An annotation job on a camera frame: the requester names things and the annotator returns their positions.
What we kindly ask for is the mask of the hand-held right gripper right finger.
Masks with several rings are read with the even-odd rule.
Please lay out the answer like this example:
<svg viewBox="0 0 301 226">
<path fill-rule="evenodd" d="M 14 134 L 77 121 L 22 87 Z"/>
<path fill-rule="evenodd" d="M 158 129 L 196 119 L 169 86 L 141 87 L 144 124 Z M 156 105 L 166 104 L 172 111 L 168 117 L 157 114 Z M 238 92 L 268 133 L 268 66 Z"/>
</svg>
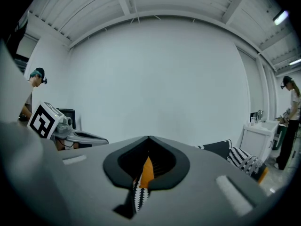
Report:
<svg viewBox="0 0 301 226">
<path fill-rule="evenodd" d="M 177 141 L 159 138 L 190 161 L 186 177 L 170 190 L 152 191 L 138 213 L 143 226 L 256 226 L 274 207 L 246 173 L 222 157 Z"/>
</svg>

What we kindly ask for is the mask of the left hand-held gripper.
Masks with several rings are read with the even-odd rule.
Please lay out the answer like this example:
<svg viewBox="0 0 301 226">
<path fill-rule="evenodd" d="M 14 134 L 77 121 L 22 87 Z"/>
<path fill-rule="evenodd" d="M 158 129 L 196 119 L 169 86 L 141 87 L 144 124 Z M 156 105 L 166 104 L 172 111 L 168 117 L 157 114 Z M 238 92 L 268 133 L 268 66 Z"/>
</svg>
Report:
<svg viewBox="0 0 301 226">
<path fill-rule="evenodd" d="M 27 127 L 35 131 L 41 138 L 55 142 L 58 139 L 66 139 L 77 147 L 93 147 L 107 145 L 109 141 L 84 131 L 73 130 L 72 120 L 61 111 L 54 108 L 49 102 L 39 102 L 28 122 Z"/>
</svg>

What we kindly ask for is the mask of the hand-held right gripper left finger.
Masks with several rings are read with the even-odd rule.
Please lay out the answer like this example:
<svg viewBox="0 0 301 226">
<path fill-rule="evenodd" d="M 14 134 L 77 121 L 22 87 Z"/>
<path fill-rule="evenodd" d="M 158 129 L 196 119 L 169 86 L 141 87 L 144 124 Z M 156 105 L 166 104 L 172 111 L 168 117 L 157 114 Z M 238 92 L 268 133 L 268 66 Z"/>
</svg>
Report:
<svg viewBox="0 0 301 226">
<path fill-rule="evenodd" d="M 109 173 L 106 157 L 145 144 L 148 137 L 74 151 L 59 152 L 44 141 L 44 166 L 50 174 L 50 222 L 55 226 L 149 226 L 147 212 L 137 214 L 133 200 L 133 177 L 119 167 Z"/>
</svg>

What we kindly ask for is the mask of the black white striped blanket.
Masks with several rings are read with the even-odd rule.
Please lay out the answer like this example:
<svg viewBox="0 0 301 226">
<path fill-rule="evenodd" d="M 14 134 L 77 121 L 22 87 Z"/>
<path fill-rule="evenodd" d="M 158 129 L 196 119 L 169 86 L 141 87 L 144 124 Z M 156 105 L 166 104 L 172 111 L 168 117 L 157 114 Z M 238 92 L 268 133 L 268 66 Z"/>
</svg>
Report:
<svg viewBox="0 0 301 226">
<path fill-rule="evenodd" d="M 198 149 L 207 150 L 213 152 L 222 158 L 226 159 L 230 164 L 246 173 L 257 183 L 261 183 L 268 173 L 268 168 L 259 158 L 234 147 L 230 139 L 216 142 L 207 145 L 197 145 Z M 154 170 L 154 179 L 160 174 L 163 174 L 165 170 L 162 166 L 159 166 L 154 159 L 151 159 Z M 133 181 L 133 194 L 135 212 L 137 213 L 149 198 L 150 191 L 148 188 L 142 189 L 139 187 L 143 169 Z"/>
</svg>

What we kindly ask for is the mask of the white sink cabinet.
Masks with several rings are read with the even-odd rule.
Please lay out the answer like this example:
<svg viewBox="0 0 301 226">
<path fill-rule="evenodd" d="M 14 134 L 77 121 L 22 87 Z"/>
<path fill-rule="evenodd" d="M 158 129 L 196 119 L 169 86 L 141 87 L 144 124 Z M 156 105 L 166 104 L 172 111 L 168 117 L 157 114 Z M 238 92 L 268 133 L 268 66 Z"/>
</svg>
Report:
<svg viewBox="0 0 301 226">
<path fill-rule="evenodd" d="M 249 126 L 244 125 L 240 149 L 265 162 L 272 151 L 278 121 L 265 121 Z"/>
</svg>

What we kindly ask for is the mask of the dark green bin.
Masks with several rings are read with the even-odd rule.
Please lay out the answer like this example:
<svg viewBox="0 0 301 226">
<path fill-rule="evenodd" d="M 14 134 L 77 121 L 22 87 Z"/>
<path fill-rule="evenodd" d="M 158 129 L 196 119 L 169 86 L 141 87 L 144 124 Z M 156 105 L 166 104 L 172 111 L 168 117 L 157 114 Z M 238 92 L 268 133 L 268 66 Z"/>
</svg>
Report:
<svg viewBox="0 0 301 226">
<path fill-rule="evenodd" d="M 273 148 L 272 150 L 278 150 L 281 145 L 282 142 L 284 140 L 285 134 L 286 134 L 286 130 L 287 130 L 287 126 L 284 124 L 279 124 L 277 131 L 274 135 L 274 141 L 273 141 Z"/>
</svg>

